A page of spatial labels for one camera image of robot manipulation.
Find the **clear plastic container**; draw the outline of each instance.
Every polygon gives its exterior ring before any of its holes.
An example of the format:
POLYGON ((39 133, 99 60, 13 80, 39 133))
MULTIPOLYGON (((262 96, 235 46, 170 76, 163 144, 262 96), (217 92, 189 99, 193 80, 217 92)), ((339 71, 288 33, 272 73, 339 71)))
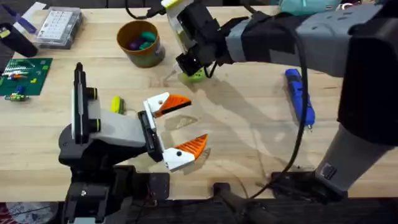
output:
POLYGON ((33 43, 39 48, 70 49, 82 22, 79 8, 50 7, 33 43))

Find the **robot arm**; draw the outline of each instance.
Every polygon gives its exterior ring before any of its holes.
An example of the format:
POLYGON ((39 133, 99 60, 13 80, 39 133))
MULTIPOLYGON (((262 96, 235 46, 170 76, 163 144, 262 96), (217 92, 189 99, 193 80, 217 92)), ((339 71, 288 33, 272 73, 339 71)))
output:
MULTIPOLYGON (((172 24, 183 49, 177 62, 188 76, 213 62, 298 66, 295 40, 275 26, 278 23, 301 38, 308 68, 344 77, 338 112, 341 125, 312 173, 311 186, 317 189, 310 194, 325 201, 344 197, 362 174, 398 145, 398 106, 388 100, 396 96, 398 82, 391 74, 398 66, 397 7, 398 1, 393 0, 310 16, 256 12, 220 27, 206 7, 195 1, 169 19, 179 21, 172 24)), ((169 13, 173 6, 166 10, 169 13)))

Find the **blue marker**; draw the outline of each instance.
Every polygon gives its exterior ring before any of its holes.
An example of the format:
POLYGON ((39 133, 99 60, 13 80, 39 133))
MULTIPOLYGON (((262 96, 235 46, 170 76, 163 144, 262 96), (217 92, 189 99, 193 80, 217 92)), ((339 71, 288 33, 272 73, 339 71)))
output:
MULTIPOLYGON (((292 104, 294 106, 294 111, 296 113, 296 118, 300 122, 301 112, 303 108, 302 107, 303 83, 301 75, 297 69, 288 69, 285 72, 285 76, 287 78, 287 83, 289 84, 289 93, 292 99, 292 104)), ((315 123, 315 112, 312 108, 310 96, 308 96, 307 118, 304 124, 308 126, 310 131, 312 131, 312 126, 314 123, 315 123)))
POLYGON ((34 27, 29 21, 23 18, 21 15, 13 11, 6 4, 1 4, 2 7, 30 34, 36 33, 36 27, 34 27))

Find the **circuit board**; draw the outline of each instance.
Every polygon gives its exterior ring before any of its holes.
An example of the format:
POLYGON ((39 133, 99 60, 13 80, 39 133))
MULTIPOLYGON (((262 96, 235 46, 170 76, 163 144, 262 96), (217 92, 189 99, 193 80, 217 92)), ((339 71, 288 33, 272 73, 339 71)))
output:
POLYGON ((52 58, 11 59, 0 77, 0 96, 11 95, 17 86, 24 87, 24 95, 40 95, 51 62, 52 58), (22 78, 8 79, 14 73, 22 78))

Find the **wooden tabletop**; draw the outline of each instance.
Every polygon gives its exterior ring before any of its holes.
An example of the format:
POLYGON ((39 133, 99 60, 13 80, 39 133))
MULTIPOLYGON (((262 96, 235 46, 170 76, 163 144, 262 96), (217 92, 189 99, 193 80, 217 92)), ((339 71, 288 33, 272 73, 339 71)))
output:
MULTIPOLYGON (((258 9, 273 14, 275 7, 258 9)), ((133 13, 144 14, 144 9, 133 13)), ((248 15, 242 7, 211 7, 220 24, 248 15)), ((40 24, 45 11, 35 14, 40 24)), ((86 17, 71 50, 43 50, 38 57, 54 58, 40 96, 29 102, 0 100, 0 202, 59 201, 65 198, 70 171, 58 162, 58 137, 70 123, 70 90, 77 62, 84 65, 88 85, 97 87, 101 107, 113 96, 126 100, 128 116, 143 110, 142 101, 163 93, 184 95, 193 105, 157 120, 166 146, 208 133, 203 156, 195 165, 171 174, 170 198, 211 196, 215 182, 229 182, 233 192, 252 195, 257 183, 282 170, 290 158, 297 123, 289 103, 283 72, 286 66, 266 63, 223 65, 214 78, 184 85, 172 71, 180 54, 165 16, 156 25, 166 58, 154 68, 135 67, 116 43, 116 33, 131 18, 124 9, 84 9, 86 17)), ((336 133, 341 79, 309 73, 310 95, 317 115, 313 133, 305 133, 295 165, 316 168, 336 133)), ((144 154, 123 164, 141 172, 167 172, 144 154)), ((366 172, 349 191, 350 197, 398 196, 398 152, 391 151, 366 172)), ((272 197, 265 191, 262 197, 272 197)))

